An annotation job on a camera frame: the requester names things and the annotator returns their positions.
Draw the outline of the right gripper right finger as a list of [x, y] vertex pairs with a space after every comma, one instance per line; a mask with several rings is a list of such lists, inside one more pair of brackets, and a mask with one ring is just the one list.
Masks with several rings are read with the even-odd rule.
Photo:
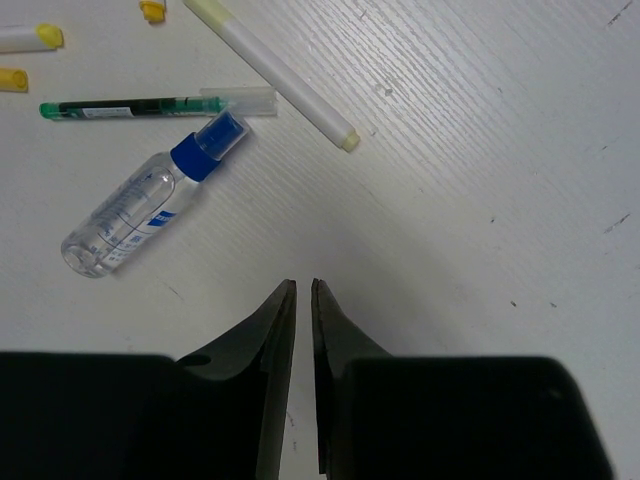
[[385, 475], [394, 396], [389, 353], [342, 310], [326, 281], [311, 287], [319, 470]]

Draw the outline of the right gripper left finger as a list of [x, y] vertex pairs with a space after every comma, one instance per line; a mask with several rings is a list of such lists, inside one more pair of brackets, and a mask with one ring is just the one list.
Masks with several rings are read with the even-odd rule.
[[200, 379], [185, 445], [207, 479], [277, 479], [296, 334], [296, 282], [178, 364]]

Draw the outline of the clear blue spray bottle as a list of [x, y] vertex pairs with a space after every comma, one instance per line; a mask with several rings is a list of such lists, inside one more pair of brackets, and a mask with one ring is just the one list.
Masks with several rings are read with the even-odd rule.
[[225, 111], [167, 152], [153, 155], [62, 242], [76, 273], [102, 278], [184, 211], [228, 154], [250, 132]]

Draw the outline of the green gel pen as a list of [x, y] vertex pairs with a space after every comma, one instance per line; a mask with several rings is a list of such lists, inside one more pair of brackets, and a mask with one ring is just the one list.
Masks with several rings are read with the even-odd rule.
[[202, 89], [200, 95], [143, 99], [47, 102], [39, 106], [47, 120], [101, 120], [157, 117], [214, 117], [230, 110], [241, 116], [275, 116], [273, 87]]

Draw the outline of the pale yellow white marker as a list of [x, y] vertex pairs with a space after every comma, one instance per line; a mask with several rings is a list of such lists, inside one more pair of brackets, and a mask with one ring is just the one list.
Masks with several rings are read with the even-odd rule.
[[219, 1], [184, 4], [336, 147], [352, 152], [359, 145], [355, 127]]

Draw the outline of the yellow capped acrylic marker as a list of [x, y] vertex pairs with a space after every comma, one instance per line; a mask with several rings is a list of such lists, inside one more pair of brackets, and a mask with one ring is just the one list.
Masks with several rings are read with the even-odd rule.
[[2, 54], [52, 51], [64, 46], [62, 30], [52, 24], [32, 26], [2, 26], [0, 52]]

